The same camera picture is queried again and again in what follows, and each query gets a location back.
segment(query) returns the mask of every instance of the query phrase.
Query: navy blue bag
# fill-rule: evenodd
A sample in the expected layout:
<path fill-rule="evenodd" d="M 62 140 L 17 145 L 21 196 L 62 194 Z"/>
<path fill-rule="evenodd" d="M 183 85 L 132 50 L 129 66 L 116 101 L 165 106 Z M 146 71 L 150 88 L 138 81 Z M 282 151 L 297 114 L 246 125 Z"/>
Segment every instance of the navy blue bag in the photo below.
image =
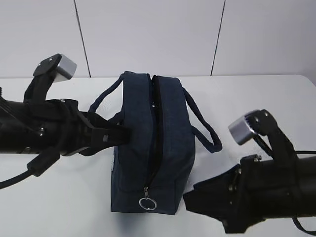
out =
<path fill-rule="evenodd" d="M 205 148 L 218 152 L 222 144 L 177 78 L 125 72 L 91 105 L 123 81 L 123 106 L 109 121 L 132 130 L 130 142 L 115 147 L 111 211 L 174 215 L 195 159 L 195 136 Z M 213 143 L 191 126 L 188 103 L 210 133 Z"/>

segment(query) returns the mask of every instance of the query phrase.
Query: bag handle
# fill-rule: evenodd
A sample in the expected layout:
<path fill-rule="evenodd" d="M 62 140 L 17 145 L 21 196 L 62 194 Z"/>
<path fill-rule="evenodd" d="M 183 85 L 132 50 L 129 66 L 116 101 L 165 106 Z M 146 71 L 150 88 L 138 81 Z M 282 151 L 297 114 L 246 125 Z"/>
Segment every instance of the bag handle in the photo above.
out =
<path fill-rule="evenodd" d="M 296 217 L 293 217 L 292 218 L 295 226 L 300 230 L 300 231 L 303 231 L 304 233 L 307 233 L 309 235 L 312 235 L 312 236 L 316 236 L 316 231 L 307 231 L 303 228 L 303 226 L 301 225 L 301 223 L 298 221 L 298 219 Z"/>
<path fill-rule="evenodd" d="M 206 128 L 206 130 L 210 133 L 213 143 L 211 143 L 196 127 L 192 126 L 192 133 L 198 138 L 198 140 L 204 145 L 204 147 L 211 153 L 219 152 L 222 150 L 223 145 L 221 143 L 221 140 L 217 136 L 214 129 L 209 125 L 205 119 L 203 118 L 201 112 L 198 109 L 197 104 L 195 103 L 192 96 L 186 91 L 185 88 L 183 88 L 184 96 L 186 98 L 186 101 L 192 110 L 192 112 L 195 114 L 197 119 L 203 124 L 203 126 Z"/>
<path fill-rule="evenodd" d="M 118 86 L 121 84 L 121 82 L 123 81 L 124 76 L 123 74 L 118 78 L 118 80 L 116 82 L 113 83 L 113 85 L 111 85 L 108 89 L 106 89 L 101 95 L 99 95 L 99 97 L 93 102 L 93 104 L 90 106 L 89 111 L 88 112 L 92 112 L 95 113 L 98 109 L 98 107 L 100 106 L 100 104 L 102 103 L 102 101 L 105 99 L 105 97 L 107 97 L 109 94 L 111 94 L 116 88 L 118 88 Z"/>

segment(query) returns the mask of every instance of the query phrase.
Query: zipper pull ring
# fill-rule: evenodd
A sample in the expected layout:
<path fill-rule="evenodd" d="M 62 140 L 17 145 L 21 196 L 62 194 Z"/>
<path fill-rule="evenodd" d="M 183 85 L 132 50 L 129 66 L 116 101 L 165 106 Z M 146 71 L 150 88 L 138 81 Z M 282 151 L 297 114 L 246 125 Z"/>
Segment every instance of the zipper pull ring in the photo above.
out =
<path fill-rule="evenodd" d="M 149 197 L 148 187 L 144 187 L 144 194 L 145 194 L 145 197 L 139 199 L 139 205 L 141 206 L 141 208 L 144 209 L 144 210 L 147 210 L 147 211 L 154 211 L 154 210 L 156 210 L 157 209 L 157 202 Z M 151 201 L 154 204 L 154 207 L 145 207 L 144 204 L 142 203 L 144 200 Z"/>

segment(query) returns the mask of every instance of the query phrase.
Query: metal ring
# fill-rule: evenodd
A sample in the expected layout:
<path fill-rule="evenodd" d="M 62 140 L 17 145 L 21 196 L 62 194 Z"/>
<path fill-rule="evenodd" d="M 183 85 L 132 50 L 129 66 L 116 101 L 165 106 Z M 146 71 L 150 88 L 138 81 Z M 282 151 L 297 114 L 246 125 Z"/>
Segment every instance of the metal ring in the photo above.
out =
<path fill-rule="evenodd" d="M 154 208 L 144 207 L 143 204 L 142 204 L 142 200 L 149 200 L 149 201 L 151 201 L 155 205 L 155 207 Z M 141 206 L 142 209 L 147 210 L 147 211 L 154 211 L 157 208 L 157 202 L 155 200 L 149 198 L 149 197 L 143 197 L 143 198 L 139 199 L 139 205 Z"/>

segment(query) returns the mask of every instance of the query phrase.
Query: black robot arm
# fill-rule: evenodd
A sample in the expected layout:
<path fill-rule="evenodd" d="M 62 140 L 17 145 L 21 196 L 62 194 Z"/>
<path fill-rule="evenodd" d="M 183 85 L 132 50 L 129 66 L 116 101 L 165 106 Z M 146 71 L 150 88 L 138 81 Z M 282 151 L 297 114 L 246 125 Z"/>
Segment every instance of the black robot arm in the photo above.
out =
<path fill-rule="evenodd" d="M 71 79 L 76 64 L 62 54 L 39 63 L 23 102 L 0 96 L 0 153 L 37 154 L 25 173 L 0 182 L 0 189 L 30 175 L 40 176 L 60 155 L 91 156 L 129 141 L 130 130 L 113 124 L 96 113 L 78 110 L 78 101 L 46 100 L 54 82 Z"/>
<path fill-rule="evenodd" d="M 268 218 L 316 215 L 316 157 L 300 158 L 292 143 L 267 110 L 247 113 L 229 126 L 242 145 L 254 139 L 273 159 L 258 155 L 244 157 L 229 171 L 194 185 L 184 194 L 189 211 L 223 223 L 226 233 L 244 233 L 248 227 Z M 270 147 L 260 136 L 267 136 Z"/>

